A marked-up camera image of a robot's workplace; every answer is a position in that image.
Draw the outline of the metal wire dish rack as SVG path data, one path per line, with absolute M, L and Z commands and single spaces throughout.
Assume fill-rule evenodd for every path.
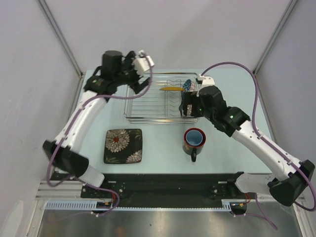
M 196 123 L 197 118 L 182 117 L 180 114 L 182 92 L 162 89 L 179 87 L 189 90 L 186 81 L 190 80 L 194 91 L 199 88 L 197 78 L 194 72 L 155 72 L 151 87 L 144 96 L 126 100 L 125 118 L 130 123 Z

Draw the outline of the blue patterned bowl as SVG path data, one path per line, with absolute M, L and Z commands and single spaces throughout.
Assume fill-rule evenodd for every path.
M 191 92 L 195 90 L 195 84 L 191 79 L 187 79 L 182 88 L 184 89 L 184 92 Z

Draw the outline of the yellow round patterned plate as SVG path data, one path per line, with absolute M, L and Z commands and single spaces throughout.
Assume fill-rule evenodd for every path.
M 161 91 L 185 91 L 184 88 L 181 88 L 181 87 L 172 87 L 172 86 L 169 86 L 169 87 L 162 87 L 160 88 Z

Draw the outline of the brown patterned white bowl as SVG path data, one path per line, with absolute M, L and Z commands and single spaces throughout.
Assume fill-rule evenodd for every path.
M 192 108 L 193 108 L 192 104 L 187 105 L 187 116 L 188 117 L 192 116 Z

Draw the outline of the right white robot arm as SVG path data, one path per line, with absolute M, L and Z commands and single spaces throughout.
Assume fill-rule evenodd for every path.
M 280 204 L 291 206 L 310 184 L 315 165 L 310 160 L 291 156 L 255 128 L 244 111 L 227 106 L 216 86 L 183 92 L 179 110 L 185 117 L 206 118 L 217 130 L 247 147 L 270 169 L 268 175 L 238 173 L 228 185 L 231 197 L 239 198 L 244 193 L 268 194 Z

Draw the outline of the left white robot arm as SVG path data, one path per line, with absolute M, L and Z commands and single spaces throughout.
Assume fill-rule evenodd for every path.
M 81 100 L 64 128 L 53 141 L 45 140 L 43 143 L 42 148 L 49 160 L 47 180 L 50 180 L 52 167 L 57 167 L 91 186 L 98 197 L 108 194 L 105 176 L 79 152 L 87 132 L 108 101 L 126 99 L 116 95 L 120 86 L 127 85 L 134 91 L 130 99 L 147 93 L 153 81 L 154 65 L 152 58 L 142 50 L 138 53 L 130 51 L 126 56 L 120 51 L 108 50 L 102 55 L 101 65 L 86 81 Z

